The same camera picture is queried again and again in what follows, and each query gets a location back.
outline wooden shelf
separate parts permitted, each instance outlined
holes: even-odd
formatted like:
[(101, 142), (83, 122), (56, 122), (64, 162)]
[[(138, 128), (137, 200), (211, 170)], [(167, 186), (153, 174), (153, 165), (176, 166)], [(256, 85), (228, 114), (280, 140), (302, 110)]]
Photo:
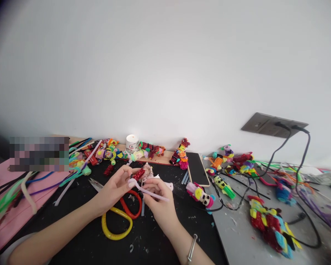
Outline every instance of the wooden shelf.
[[(53, 134), (52, 136), (53, 137), (70, 137), (69, 144), (73, 144), (73, 143), (75, 143), (77, 141), (82, 141), (82, 140), (85, 139), (85, 138), (71, 137), (71, 136), (57, 135), (57, 134)], [(118, 144), (116, 147), (121, 152), (122, 151), (125, 151), (125, 149), (126, 149), (125, 145), (123, 145), (123, 144)], [(157, 164), (164, 164), (164, 165), (171, 165), (171, 163), (169, 163), (169, 160), (172, 158), (173, 153), (174, 153), (174, 151), (173, 152), (172, 151), (164, 151), (164, 156), (157, 156), (157, 155), (155, 155), (152, 160), (151, 159), (148, 159), (148, 158), (145, 158), (145, 157), (142, 157), (138, 161), (149, 162), (149, 163), (157, 163)]]

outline scissors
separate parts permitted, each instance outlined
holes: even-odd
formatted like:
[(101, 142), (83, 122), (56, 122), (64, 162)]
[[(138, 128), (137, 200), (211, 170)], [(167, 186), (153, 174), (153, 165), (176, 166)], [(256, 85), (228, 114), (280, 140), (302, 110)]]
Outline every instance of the scissors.
[[(98, 181), (96, 181), (94, 179), (89, 179), (88, 181), (93, 186), (93, 188), (95, 188), (95, 190), (97, 192), (100, 192), (101, 189), (103, 189), (103, 185), (100, 184)], [(102, 229), (103, 229), (103, 232), (104, 232), (105, 236), (107, 238), (109, 238), (110, 240), (121, 240), (121, 239), (125, 238), (130, 233), (130, 231), (132, 229), (132, 220), (133, 219), (135, 220), (137, 217), (139, 217), (139, 215), (141, 213), (142, 201), (141, 201), (140, 195), (136, 191), (133, 191), (133, 190), (130, 190), (127, 193), (135, 195), (136, 198), (138, 199), (138, 201), (139, 201), (139, 212), (135, 215), (132, 214), (122, 197), (120, 198), (120, 202), (121, 202), (121, 205), (124, 208), (124, 211), (126, 213), (123, 212), (122, 210), (119, 210), (118, 208), (115, 208), (115, 207), (110, 208), (110, 210), (112, 212), (115, 212), (115, 213), (119, 214), (120, 216), (124, 217), (130, 223), (129, 228), (124, 233), (121, 233), (121, 234), (113, 234), (109, 231), (109, 229), (107, 227), (107, 215), (106, 215), (106, 213), (103, 214), (103, 216), (102, 216)]]

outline wrist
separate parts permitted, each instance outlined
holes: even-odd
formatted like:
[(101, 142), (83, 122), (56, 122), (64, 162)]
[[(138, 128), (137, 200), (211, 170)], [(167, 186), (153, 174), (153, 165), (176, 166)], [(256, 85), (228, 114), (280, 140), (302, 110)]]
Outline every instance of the wrist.
[(167, 229), (164, 229), (163, 232), (166, 235), (166, 237), (171, 240), (173, 237), (177, 238), (179, 236), (179, 233), (181, 233), (181, 230), (184, 229), (179, 220), (172, 222), (169, 226), (167, 226)]
[(104, 214), (104, 212), (102, 213), (102, 210), (99, 209), (99, 207), (94, 204), (92, 200), (84, 204), (82, 208), (85, 212), (85, 216), (89, 218), (90, 222)]

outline white wall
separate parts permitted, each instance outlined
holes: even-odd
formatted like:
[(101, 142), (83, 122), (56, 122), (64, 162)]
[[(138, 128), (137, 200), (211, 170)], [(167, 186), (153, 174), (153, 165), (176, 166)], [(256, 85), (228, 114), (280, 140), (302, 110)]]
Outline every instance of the white wall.
[(30, 0), (0, 16), (4, 137), (187, 137), (269, 160), (283, 139), (240, 131), (254, 112), (309, 123), (307, 164), (331, 166), (331, 0)]

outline wall outlet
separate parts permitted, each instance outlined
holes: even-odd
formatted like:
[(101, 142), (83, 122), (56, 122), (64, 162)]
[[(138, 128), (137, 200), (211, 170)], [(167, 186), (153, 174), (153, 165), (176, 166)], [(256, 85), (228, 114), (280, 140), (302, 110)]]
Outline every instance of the wall outlet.
[[(289, 128), (291, 128), (293, 125), (298, 125), (302, 128), (305, 128), (308, 126), (307, 123), (299, 122), (299, 121), (293, 121), (293, 120), (287, 120), (284, 118), (274, 117), (271, 115), (263, 114), (256, 112), (250, 120), (242, 127), (242, 131), (248, 131), (252, 133), (258, 133), (258, 134), (265, 134), (265, 135), (271, 135), (281, 138), (287, 138), (289, 135), (289, 132), (281, 127), (278, 127), (275, 125), (277, 122), (281, 122), (285, 125), (287, 125)], [(292, 129), (292, 134), (295, 135), (298, 130)]]

